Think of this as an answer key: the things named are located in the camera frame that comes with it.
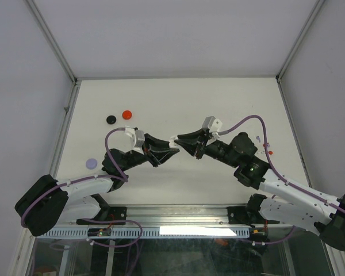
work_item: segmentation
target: white bracket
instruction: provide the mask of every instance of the white bracket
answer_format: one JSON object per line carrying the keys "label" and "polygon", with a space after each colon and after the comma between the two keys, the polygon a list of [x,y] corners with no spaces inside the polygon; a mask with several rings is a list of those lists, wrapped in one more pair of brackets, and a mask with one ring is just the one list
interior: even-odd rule
{"label": "white bracket", "polygon": [[207,143],[207,145],[215,142],[217,139],[220,138],[219,131],[223,127],[223,122],[221,122],[219,119],[216,119],[215,116],[207,117],[203,124],[202,129],[207,130],[209,129],[209,133],[212,134],[213,138],[210,139]]}
{"label": "white bracket", "polygon": [[319,236],[314,223],[317,217],[308,210],[294,204],[266,198],[260,205],[259,214],[266,220],[277,220],[285,224],[295,225]]}
{"label": "white bracket", "polygon": [[171,136],[170,139],[168,140],[168,146],[170,148],[179,148],[180,146],[175,143],[175,140],[178,138],[178,135]]}
{"label": "white bracket", "polygon": [[138,129],[125,126],[124,134],[132,139],[132,150],[143,154],[142,146],[144,144],[144,133]]}

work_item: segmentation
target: glass panel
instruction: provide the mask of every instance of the glass panel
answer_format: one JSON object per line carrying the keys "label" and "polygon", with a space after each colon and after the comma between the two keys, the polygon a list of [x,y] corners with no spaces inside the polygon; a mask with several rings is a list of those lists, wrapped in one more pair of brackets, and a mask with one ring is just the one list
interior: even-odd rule
{"label": "glass panel", "polygon": [[[274,241],[289,231],[270,228],[269,235],[252,229],[251,237],[261,240],[268,236]],[[97,241],[106,245],[131,242]],[[332,275],[320,239],[304,231],[297,231],[286,243],[268,246],[252,246],[239,239],[141,239],[131,247],[109,249],[90,246],[85,240],[37,239],[33,263],[35,276]]]}

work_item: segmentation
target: red bottle cap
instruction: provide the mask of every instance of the red bottle cap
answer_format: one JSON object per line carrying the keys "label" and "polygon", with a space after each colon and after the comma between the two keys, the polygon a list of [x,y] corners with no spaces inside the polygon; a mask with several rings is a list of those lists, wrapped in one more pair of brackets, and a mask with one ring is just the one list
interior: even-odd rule
{"label": "red bottle cap", "polygon": [[129,110],[126,110],[122,113],[122,117],[126,120],[132,118],[132,115],[133,115],[132,112]]}

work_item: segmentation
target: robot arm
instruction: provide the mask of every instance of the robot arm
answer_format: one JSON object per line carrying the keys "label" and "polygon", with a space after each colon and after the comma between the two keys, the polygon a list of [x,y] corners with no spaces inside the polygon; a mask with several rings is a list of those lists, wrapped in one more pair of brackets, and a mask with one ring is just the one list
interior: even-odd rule
{"label": "robot arm", "polygon": [[33,236],[40,236],[56,223],[74,221],[84,224],[81,218],[107,220],[110,207],[99,194],[117,190],[128,181],[128,176],[123,178],[114,163],[122,172],[145,162],[158,167],[179,152],[177,148],[170,148],[168,141],[156,139],[138,129],[126,127],[124,133],[132,139],[132,150],[110,149],[113,160],[106,153],[102,171],[98,174],[66,179],[60,185],[50,175],[42,176],[15,206],[22,217],[22,226],[28,227]]}
{"label": "robot arm", "polygon": [[245,132],[239,133],[230,144],[217,140],[221,125],[220,120],[208,117],[200,130],[174,136],[170,145],[181,146],[197,159],[208,155],[237,168],[234,177],[241,184],[275,194],[288,202],[254,194],[246,207],[245,221],[249,224],[254,217],[295,225],[319,235],[330,246],[345,251],[345,214],[332,207],[345,210],[345,195],[337,198],[285,179],[284,175],[281,179],[271,164],[255,156],[257,148]]}

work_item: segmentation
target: purple bottle cap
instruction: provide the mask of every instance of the purple bottle cap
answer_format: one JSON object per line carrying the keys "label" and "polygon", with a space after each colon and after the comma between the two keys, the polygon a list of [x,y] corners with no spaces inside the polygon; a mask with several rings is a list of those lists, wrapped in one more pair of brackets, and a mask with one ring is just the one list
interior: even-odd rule
{"label": "purple bottle cap", "polygon": [[94,168],[97,167],[97,160],[94,159],[94,158],[90,158],[86,161],[86,167],[89,169],[89,170],[93,170]]}

